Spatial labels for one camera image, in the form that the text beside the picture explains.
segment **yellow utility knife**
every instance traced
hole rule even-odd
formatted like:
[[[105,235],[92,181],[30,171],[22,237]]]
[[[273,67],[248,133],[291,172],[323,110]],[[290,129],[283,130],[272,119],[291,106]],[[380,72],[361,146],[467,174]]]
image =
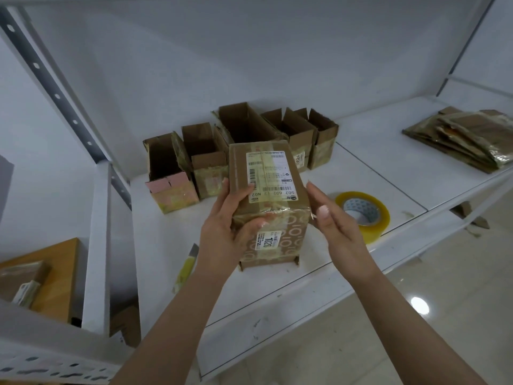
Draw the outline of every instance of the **yellow utility knife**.
[[[192,273],[192,269],[194,268],[194,265],[196,263],[197,253],[200,251],[200,248],[195,243],[192,245],[191,251],[189,251],[189,256],[184,262],[184,265],[182,266],[182,270],[178,273],[178,277],[176,277],[176,281],[174,282],[173,286],[173,293],[177,294],[178,291],[182,288],[182,286],[185,284],[185,281],[187,281],[187,278]]]

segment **tiled floor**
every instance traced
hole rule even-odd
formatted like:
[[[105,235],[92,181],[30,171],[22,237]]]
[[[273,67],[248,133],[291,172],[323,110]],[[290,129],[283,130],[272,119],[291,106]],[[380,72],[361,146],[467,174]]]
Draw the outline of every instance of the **tiled floor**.
[[[489,384],[513,383],[513,192],[469,227],[388,274]],[[220,376],[221,385],[401,384],[355,295]]]

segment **forearm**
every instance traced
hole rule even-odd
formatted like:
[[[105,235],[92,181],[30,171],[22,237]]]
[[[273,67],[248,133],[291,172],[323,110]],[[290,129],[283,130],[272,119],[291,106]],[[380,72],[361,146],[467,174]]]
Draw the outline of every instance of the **forearm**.
[[[353,286],[404,384],[485,384],[381,272]]]
[[[193,273],[111,385],[185,383],[222,287]]]

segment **yellow tape roll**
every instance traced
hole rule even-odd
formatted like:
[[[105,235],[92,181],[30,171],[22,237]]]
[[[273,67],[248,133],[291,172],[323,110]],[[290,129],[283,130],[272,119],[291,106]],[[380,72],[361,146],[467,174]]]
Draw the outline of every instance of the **yellow tape roll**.
[[[335,202],[344,211],[355,211],[362,215],[365,223],[360,221],[360,232],[366,244],[377,240],[390,223],[390,213],[385,205],[370,194],[362,192],[340,193]]]

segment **person's left hand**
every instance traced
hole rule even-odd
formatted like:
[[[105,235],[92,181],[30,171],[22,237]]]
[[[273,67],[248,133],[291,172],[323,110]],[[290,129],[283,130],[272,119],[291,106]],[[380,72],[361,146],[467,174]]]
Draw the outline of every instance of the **person's left hand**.
[[[247,242],[266,224],[264,218],[256,218],[246,223],[238,233],[230,229],[231,218],[240,201],[252,191],[253,184],[230,194],[228,179],[223,180],[223,189],[201,228],[196,275],[224,284],[237,267]]]

